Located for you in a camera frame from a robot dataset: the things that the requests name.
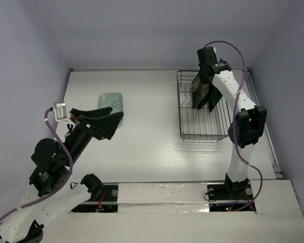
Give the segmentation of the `light green rectangular plate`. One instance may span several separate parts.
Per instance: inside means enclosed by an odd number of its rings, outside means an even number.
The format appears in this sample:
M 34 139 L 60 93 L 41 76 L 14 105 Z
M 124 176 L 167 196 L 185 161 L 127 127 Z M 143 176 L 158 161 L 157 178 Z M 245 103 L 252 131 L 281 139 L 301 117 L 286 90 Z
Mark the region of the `light green rectangular plate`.
M 122 112 L 124 113 L 123 96 L 121 93 L 105 93 L 100 95 L 98 100 L 98 109 L 111 107 L 112 111 L 108 115 L 104 115 L 102 120 L 109 119 L 109 115 Z

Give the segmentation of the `black floral square plate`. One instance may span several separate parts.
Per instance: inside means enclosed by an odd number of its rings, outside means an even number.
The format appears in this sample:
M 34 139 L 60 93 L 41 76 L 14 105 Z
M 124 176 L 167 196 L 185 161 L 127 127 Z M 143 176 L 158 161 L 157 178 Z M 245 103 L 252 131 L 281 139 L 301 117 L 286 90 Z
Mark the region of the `black floral square plate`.
M 209 100 L 209 84 L 202 82 L 200 72 L 194 77 L 191 86 L 193 109 L 202 109 Z

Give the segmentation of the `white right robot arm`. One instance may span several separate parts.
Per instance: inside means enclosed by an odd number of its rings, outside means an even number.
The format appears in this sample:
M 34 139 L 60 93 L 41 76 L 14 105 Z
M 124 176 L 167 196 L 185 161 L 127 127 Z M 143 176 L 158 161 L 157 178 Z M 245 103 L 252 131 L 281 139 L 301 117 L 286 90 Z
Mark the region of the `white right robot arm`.
M 233 144 L 229 169 L 222 184 L 208 185 L 207 196 L 211 202 L 236 200 L 249 188 L 248 169 L 252 151 L 263 135 L 267 110 L 256 105 L 242 90 L 226 61 L 218 60 L 213 47 L 197 51 L 199 72 L 192 82 L 193 108 L 205 105 L 212 111 L 224 98 L 233 112 L 228 129 Z

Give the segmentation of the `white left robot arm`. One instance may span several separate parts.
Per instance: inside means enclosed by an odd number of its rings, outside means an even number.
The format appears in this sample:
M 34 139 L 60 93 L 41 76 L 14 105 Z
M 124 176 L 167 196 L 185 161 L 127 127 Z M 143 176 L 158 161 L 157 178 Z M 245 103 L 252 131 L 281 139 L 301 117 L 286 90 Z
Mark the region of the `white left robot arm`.
M 0 217 L 0 239 L 4 242 L 40 242 L 44 228 L 57 216 L 89 199 L 104 194 L 103 182 L 85 175 L 71 191 L 52 205 L 45 203 L 59 192 L 73 173 L 73 167 L 89 142 L 110 140 L 123 119 L 112 107 L 83 111 L 71 109 L 70 116 L 54 106 L 45 111 L 44 122 L 53 138 L 40 140 L 31 156 L 36 168 L 18 205 Z

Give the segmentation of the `dark green patterned plate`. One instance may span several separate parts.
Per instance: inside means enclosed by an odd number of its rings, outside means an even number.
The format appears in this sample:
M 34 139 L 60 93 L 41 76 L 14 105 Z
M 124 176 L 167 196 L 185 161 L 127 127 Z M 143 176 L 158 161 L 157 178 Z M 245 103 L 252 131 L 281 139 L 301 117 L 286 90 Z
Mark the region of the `dark green patterned plate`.
M 212 112 L 215 106 L 217 105 L 217 103 L 221 100 L 222 93 L 213 84 L 209 85 L 209 93 L 210 93 L 210 98 L 208 101 L 208 106 L 210 112 Z

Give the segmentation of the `right side metal rail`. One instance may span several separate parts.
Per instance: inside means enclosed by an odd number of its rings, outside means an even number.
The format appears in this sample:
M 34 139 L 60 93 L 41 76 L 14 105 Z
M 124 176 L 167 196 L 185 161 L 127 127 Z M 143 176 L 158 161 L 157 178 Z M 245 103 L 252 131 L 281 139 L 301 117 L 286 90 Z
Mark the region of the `right side metal rail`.
M 252 161 L 257 159 L 254 166 L 259 168 L 264 179 L 283 180 L 284 176 L 275 155 L 275 150 L 270 135 L 265 124 L 267 118 L 267 109 L 259 104 L 256 91 L 252 82 L 250 70 L 247 68 L 244 78 L 247 87 L 245 90 L 249 94 L 251 101 L 255 103 L 255 108 L 249 113 L 251 121 L 246 133 L 240 135 L 239 143 L 256 142 L 255 150 L 252 153 Z

